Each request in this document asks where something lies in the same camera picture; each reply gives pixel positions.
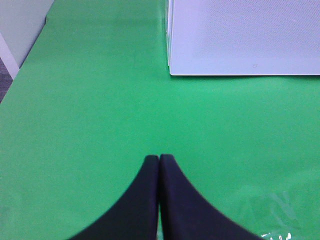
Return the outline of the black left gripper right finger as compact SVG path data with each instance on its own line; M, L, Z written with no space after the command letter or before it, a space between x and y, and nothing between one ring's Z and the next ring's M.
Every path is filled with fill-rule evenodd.
M159 203L165 240L260 239L201 196L171 154L160 156Z

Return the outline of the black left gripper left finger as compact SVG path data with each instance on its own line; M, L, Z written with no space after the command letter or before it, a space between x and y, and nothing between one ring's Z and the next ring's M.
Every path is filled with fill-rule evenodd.
M117 202L72 240L155 240L159 201L159 157L148 155Z

